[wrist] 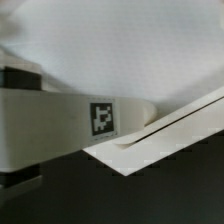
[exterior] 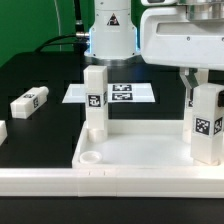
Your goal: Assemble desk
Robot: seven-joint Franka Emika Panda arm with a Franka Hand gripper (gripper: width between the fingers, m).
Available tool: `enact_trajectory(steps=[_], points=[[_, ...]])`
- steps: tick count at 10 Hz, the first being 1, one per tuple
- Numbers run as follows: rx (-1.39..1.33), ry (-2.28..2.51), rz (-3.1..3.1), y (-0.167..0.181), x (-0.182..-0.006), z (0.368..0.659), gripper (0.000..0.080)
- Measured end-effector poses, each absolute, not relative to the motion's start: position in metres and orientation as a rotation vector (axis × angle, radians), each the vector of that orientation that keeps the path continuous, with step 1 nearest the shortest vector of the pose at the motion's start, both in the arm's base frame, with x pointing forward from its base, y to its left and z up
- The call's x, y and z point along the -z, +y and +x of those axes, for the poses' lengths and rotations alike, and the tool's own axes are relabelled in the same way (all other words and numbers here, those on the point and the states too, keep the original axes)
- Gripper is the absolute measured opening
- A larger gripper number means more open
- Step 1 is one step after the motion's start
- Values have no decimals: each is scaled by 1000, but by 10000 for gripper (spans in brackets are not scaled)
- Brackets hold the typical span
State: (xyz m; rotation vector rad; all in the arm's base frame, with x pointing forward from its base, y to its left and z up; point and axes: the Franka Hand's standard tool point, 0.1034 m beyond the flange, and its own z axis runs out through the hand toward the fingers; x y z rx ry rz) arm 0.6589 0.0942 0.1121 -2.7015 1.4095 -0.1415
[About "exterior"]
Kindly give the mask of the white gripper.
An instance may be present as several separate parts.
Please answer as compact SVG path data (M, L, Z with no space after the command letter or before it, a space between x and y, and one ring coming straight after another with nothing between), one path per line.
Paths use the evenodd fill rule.
M187 67L180 77L198 86L197 69L224 70L224 0L141 0L141 55L146 63Z

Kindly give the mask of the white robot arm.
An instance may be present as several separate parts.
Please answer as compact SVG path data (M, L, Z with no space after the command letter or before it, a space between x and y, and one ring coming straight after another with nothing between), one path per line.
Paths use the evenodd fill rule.
M131 0L94 0L88 60L121 65L140 56L148 64L224 70L224 0L141 0L140 26Z

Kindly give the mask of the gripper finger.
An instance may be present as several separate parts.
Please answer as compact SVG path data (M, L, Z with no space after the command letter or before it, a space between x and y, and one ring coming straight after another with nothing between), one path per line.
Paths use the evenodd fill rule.
M218 94L218 107L224 107L224 90Z

